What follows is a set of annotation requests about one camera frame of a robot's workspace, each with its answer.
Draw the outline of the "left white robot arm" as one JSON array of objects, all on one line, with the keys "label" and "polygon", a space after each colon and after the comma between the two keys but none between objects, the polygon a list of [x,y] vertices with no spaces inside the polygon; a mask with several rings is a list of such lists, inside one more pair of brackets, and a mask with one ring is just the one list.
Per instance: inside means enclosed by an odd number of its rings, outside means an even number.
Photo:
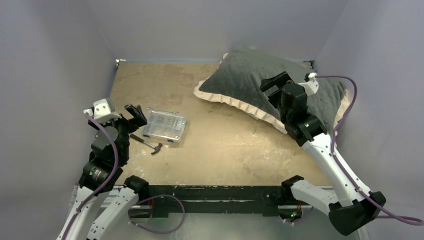
[{"label": "left white robot arm", "polygon": [[127,104],[124,108],[131,114],[130,119],[117,113],[107,99],[83,111],[96,133],[78,180],[76,199],[57,239],[85,239],[102,203],[122,174],[122,167],[129,160],[130,134],[148,123],[140,105]]}]

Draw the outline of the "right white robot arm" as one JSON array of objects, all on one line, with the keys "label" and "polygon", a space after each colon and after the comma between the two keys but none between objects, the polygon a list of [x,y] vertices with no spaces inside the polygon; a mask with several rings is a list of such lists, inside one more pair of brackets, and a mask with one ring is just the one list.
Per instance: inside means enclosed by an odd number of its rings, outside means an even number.
[{"label": "right white robot arm", "polygon": [[308,73],[305,82],[295,83],[284,71],[260,84],[262,92],[269,92],[268,101],[278,109],[288,135],[315,160],[333,189],[326,191],[296,175],[281,183],[280,197],[288,204],[308,203],[348,236],[376,219],[387,200],[358,178],[336,150],[325,125],[309,111],[307,100],[319,89],[316,76]]}]

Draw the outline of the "grey cream ruffled pillowcase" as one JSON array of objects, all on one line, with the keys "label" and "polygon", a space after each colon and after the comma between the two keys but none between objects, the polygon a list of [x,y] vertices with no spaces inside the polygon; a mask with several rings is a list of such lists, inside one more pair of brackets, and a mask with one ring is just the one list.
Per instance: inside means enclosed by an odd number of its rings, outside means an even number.
[{"label": "grey cream ruffled pillowcase", "polygon": [[[262,80],[282,72],[287,72],[295,83],[301,83],[313,69],[308,61],[294,62],[249,47],[237,47],[224,54],[217,70],[200,81],[193,93],[202,100],[235,107],[286,133],[278,110],[268,100],[277,88],[260,90]],[[350,106],[349,93],[344,83],[336,78],[320,78],[318,85],[317,93],[307,99],[308,111],[332,132]]]}]

